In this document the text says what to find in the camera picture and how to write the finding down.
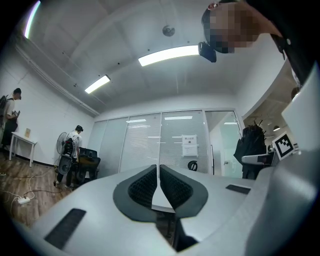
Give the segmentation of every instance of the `wooden floor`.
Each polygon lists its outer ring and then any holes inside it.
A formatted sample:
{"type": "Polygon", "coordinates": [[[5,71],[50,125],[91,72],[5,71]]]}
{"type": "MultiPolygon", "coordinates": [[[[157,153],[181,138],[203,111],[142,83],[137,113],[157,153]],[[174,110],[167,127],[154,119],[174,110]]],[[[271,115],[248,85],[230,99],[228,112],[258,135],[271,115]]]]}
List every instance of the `wooden floor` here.
{"type": "MultiPolygon", "coordinates": [[[[41,177],[33,177],[30,181],[31,190],[47,190],[35,191],[34,198],[25,204],[20,205],[14,195],[0,192],[2,206],[6,209],[8,214],[15,220],[30,227],[41,215],[48,211],[54,204],[66,197],[72,191],[70,188],[65,188],[60,185],[61,189],[55,188],[53,182],[56,177],[56,172],[53,167],[48,167],[40,164],[33,163],[29,167],[29,161],[13,157],[12,161],[4,158],[0,152],[0,173],[6,175],[0,176],[0,191],[8,191],[19,196],[30,191],[29,180],[34,175],[43,175],[41,177]]],[[[29,192],[25,195],[30,199],[33,193],[29,192]]]]}

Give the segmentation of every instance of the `neck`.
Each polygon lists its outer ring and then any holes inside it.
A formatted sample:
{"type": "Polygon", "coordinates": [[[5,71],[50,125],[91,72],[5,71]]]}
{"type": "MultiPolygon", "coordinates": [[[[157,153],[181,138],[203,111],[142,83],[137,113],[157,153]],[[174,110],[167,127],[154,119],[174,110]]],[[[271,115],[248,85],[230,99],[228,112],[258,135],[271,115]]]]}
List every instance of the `neck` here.
{"type": "Polygon", "coordinates": [[[276,26],[255,8],[247,4],[245,1],[240,1],[238,2],[238,4],[242,5],[252,14],[252,17],[255,19],[255,22],[259,24],[259,34],[266,33],[276,35],[281,38],[283,37],[279,30],[276,28],[276,26]]]}

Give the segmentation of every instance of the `black shirt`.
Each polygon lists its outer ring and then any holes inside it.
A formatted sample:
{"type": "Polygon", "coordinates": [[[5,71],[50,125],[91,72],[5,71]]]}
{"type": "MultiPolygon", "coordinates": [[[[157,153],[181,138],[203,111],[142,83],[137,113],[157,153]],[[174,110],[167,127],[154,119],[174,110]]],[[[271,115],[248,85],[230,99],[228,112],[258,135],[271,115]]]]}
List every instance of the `black shirt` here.
{"type": "Polygon", "coordinates": [[[318,24],[316,6],[309,1],[246,0],[270,20],[283,37],[271,35],[277,48],[288,57],[291,67],[303,85],[318,57],[318,24]]]}

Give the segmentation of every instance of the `black rectangular slot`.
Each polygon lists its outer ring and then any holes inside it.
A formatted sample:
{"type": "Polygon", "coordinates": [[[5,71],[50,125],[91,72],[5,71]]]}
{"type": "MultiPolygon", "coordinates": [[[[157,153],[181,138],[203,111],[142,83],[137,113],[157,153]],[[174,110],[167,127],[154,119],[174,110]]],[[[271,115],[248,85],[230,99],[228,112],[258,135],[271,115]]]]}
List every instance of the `black rectangular slot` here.
{"type": "Polygon", "coordinates": [[[247,187],[243,187],[243,186],[236,186],[236,185],[228,185],[226,187],[227,190],[232,190],[232,191],[235,191],[235,192],[239,192],[241,194],[245,194],[245,195],[248,195],[249,192],[250,192],[250,188],[247,188],[247,187]]]}
{"type": "Polygon", "coordinates": [[[62,250],[85,214],[85,210],[72,209],[63,217],[62,220],[60,220],[60,222],[44,239],[48,243],[62,250]]]}

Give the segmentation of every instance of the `table leg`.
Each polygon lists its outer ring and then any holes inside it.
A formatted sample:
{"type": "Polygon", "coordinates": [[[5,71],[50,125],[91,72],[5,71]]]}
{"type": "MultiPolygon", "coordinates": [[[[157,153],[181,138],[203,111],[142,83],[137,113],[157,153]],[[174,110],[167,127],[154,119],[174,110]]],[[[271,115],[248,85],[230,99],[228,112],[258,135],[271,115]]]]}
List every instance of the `table leg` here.
{"type": "Polygon", "coordinates": [[[9,152],[9,160],[11,161],[11,158],[12,158],[12,147],[14,145],[14,140],[15,140],[15,136],[12,135],[12,138],[11,138],[11,144],[10,144],[10,152],[9,152]]]}
{"type": "Polygon", "coordinates": [[[31,167],[31,164],[34,162],[34,151],[35,151],[35,145],[32,144],[31,154],[30,154],[30,167],[31,167]]]}
{"type": "Polygon", "coordinates": [[[16,156],[16,152],[17,152],[17,144],[18,144],[18,139],[15,139],[15,143],[14,143],[14,152],[13,152],[13,156],[16,156]]]}

